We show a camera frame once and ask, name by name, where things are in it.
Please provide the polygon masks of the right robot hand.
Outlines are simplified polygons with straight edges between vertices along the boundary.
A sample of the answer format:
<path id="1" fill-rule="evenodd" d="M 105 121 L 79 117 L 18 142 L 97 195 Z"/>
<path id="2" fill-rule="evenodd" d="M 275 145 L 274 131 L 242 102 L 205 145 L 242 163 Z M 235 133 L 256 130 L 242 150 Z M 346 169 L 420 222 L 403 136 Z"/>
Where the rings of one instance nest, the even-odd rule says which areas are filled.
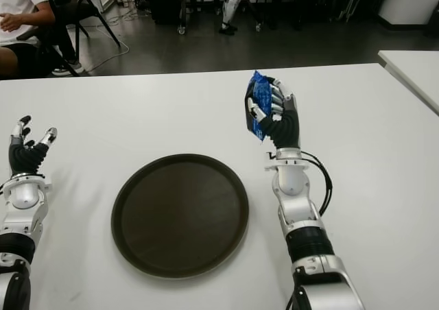
<path id="1" fill-rule="evenodd" d="M 255 72 L 244 97 L 246 126 L 260 141 L 270 138 L 277 149 L 300 147 L 296 100 L 283 83 Z"/>

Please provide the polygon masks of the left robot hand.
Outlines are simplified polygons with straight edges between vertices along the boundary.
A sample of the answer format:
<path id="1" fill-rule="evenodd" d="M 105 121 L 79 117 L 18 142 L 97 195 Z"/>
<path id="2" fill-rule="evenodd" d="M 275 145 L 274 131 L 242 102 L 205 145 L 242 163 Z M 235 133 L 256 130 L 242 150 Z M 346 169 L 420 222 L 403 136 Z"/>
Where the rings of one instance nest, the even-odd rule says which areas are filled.
<path id="1" fill-rule="evenodd" d="M 20 174 L 37 175 L 49 148 L 57 139 L 57 129 L 50 128 L 39 142 L 26 141 L 31 131 L 27 126 L 31 119 L 30 115 L 26 115 L 18 120 L 10 135 L 8 160 L 11 177 Z"/>

